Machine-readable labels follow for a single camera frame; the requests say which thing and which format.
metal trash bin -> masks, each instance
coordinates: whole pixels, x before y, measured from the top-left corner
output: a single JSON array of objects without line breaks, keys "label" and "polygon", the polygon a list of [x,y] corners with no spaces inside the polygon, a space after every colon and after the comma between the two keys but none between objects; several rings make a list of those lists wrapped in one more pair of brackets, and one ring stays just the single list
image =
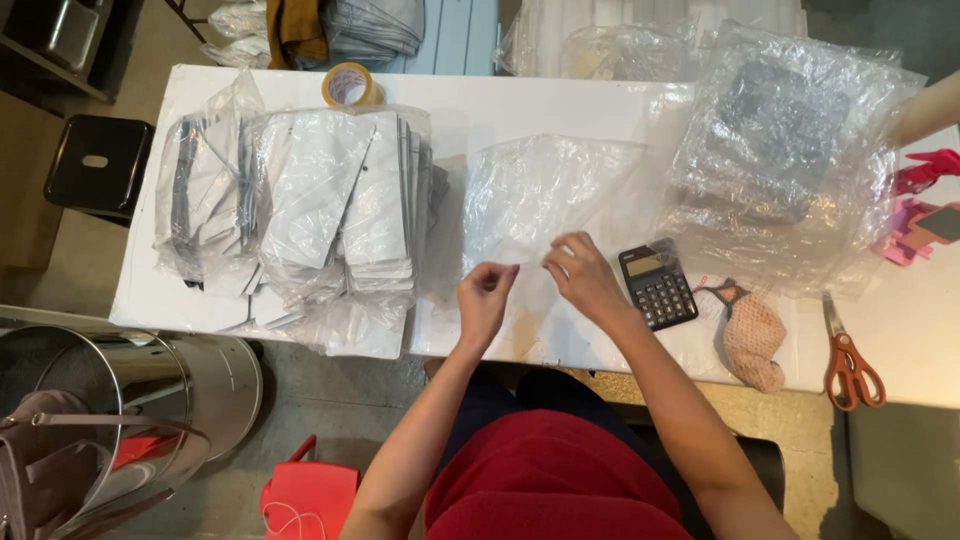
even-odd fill
[{"label": "metal trash bin", "polygon": [[0,335],[0,416],[37,390],[66,390],[91,414],[160,418],[185,431],[123,425],[97,428],[107,450],[84,506],[61,530],[77,528],[163,491],[236,446],[260,408],[263,379],[242,339],[119,327],[27,326]]}]

person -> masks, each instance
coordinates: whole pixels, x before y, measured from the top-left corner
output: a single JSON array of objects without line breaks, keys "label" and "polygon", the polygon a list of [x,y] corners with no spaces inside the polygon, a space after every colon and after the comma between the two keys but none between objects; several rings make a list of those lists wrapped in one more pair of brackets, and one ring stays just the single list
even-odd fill
[{"label": "person", "polygon": [[690,538],[684,497],[721,540],[797,538],[589,235],[559,236],[542,265],[626,358],[670,463],[559,370],[529,372],[514,396],[477,369],[519,270],[484,262],[457,287],[459,341],[376,454],[340,537],[406,538],[425,496],[427,540]]}]

red stool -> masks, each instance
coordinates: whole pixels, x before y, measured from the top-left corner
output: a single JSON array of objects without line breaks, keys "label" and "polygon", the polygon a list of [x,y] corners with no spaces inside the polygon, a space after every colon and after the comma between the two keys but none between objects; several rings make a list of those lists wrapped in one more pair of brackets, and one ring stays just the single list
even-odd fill
[{"label": "red stool", "polygon": [[313,456],[317,435],[289,461],[274,467],[260,494],[267,540],[337,540],[360,486],[360,471],[332,463],[301,461]]}]

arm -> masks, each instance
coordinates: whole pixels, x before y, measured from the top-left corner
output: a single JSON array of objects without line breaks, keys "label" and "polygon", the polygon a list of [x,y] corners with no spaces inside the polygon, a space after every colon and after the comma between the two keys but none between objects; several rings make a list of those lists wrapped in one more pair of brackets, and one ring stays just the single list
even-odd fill
[{"label": "arm", "polygon": [[460,341],[373,458],[342,539],[399,540],[410,533],[467,382],[503,323],[518,270],[484,262],[457,287]]},{"label": "arm", "polygon": [[797,538],[720,415],[627,303],[589,234],[564,234],[551,247],[544,267],[627,359],[664,449],[717,538]]}]

orange scissors handle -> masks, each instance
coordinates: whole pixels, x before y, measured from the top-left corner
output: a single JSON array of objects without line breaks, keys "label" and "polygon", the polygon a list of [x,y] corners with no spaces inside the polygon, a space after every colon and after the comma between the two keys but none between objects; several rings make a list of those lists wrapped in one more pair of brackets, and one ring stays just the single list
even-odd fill
[{"label": "orange scissors handle", "polygon": [[[853,346],[850,335],[844,331],[838,332],[830,340],[830,346],[832,354],[830,367],[827,369],[827,393],[830,401],[840,410],[848,412],[856,407],[858,400],[872,407],[887,403],[887,391],[883,387],[883,381]],[[867,385],[868,377],[873,380],[876,388],[875,400],[870,393],[870,386]],[[840,382],[840,396],[844,398],[845,403],[840,403],[837,400],[838,396],[833,394],[834,379]]]}]

